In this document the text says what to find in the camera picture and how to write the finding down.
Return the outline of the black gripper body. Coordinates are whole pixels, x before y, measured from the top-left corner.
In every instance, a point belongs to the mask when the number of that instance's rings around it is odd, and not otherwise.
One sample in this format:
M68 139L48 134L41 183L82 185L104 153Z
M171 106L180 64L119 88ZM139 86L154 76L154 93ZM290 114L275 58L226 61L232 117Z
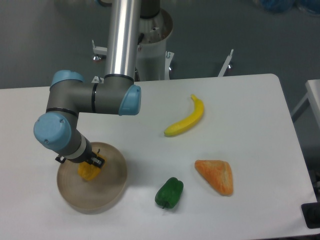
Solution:
M78 149L76 152L66 155L65 158L73 163L82 163L89 160L92 156L92 148Z

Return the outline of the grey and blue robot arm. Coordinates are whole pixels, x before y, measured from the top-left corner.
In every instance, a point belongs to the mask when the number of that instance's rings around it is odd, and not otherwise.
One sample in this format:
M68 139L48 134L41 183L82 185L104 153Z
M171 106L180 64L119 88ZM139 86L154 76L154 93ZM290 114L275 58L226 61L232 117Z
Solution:
M81 74L60 70L49 88L46 112L34 124L35 138L57 154L56 161L86 162L101 168L105 160L78 130L80 113L135 116L141 107L141 88L135 84L142 18L160 11L157 0L115 0L111 6L105 76L102 83L85 83Z

